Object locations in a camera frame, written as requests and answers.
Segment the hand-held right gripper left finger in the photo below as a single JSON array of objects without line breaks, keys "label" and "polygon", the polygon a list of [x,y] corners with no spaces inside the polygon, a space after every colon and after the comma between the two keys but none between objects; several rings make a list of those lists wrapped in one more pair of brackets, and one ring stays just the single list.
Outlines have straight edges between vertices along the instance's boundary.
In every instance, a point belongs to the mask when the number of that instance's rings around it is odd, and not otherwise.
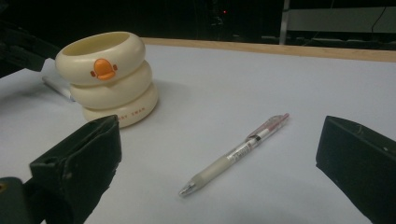
[{"label": "hand-held right gripper left finger", "polygon": [[121,161],[118,118],[92,120],[30,163],[46,193],[47,224],[83,224],[109,188]]}]

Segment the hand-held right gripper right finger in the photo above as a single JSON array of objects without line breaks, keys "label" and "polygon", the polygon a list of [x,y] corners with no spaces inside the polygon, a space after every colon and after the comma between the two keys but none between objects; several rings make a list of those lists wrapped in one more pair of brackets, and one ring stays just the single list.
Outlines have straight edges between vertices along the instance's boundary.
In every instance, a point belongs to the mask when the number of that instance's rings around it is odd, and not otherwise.
[{"label": "hand-held right gripper right finger", "polygon": [[373,224],[396,224],[396,141],[328,116],[316,163]]}]

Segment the white pen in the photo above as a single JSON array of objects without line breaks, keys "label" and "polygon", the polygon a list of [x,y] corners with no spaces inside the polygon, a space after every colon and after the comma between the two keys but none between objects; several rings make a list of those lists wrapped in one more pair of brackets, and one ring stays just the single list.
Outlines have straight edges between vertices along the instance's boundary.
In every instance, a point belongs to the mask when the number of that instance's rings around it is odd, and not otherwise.
[{"label": "white pen", "polygon": [[42,80],[45,85],[53,89],[54,91],[61,94],[67,100],[74,102],[75,99],[73,98],[69,84],[61,77],[51,77],[51,76],[43,76]]}]

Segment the cream ringed pen holder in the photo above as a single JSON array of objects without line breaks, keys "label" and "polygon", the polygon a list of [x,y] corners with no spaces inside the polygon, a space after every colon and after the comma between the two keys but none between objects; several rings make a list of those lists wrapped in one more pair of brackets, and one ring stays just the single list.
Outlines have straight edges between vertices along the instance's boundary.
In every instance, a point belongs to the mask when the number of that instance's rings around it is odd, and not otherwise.
[{"label": "cream ringed pen holder", "polygon": [[158,102],[145,44],[132,33],[80,39],[57,54],[55,65],[87,120],[115,115],[126,127],[144,119]]}]

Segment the clear ballpoint pen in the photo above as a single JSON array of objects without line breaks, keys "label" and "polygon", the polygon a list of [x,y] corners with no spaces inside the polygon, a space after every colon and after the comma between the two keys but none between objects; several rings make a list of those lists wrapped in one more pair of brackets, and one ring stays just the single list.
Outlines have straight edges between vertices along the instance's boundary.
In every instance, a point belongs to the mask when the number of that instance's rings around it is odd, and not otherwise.
[{"label": "clear ballpoint pen", "polygon": [[237,147],[219,157],[208,165],[200,173],[193,176],[188,183],[179,191],[180,197],[186,197],[203,188],[210,181],[225,172],[236,162],[244,158],[254,148],[258,147],[265,139],[281,129],[290,117],[289,113],[276,115],[265,121],[260,127],[250,133],[247,138]]}]

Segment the white table mat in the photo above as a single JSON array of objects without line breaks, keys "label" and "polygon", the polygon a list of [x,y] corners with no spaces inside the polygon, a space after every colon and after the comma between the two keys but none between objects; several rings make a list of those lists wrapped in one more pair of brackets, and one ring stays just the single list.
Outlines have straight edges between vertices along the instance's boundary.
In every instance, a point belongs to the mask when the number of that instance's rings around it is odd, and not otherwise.
[{"label": "white table mat", "polygon": [[[122,161],[86,224],[370,224],[316,166],[323,122],[396,140],[396,52],[272,54],[148,45],[160,100],[121,130]],[[186,197],[179,191],[272,116],[286,124]]]}]

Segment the dark equipment with red light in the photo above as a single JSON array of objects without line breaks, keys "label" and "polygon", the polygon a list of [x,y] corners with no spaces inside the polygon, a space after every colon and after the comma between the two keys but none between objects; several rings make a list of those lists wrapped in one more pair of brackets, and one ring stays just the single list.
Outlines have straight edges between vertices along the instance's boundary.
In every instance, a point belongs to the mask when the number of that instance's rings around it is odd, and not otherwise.
[{"label": "dark equipment with red light", "polygon": [[204,0],[208,25],[210,27],[222,27],[228,17],[230,0]]}]

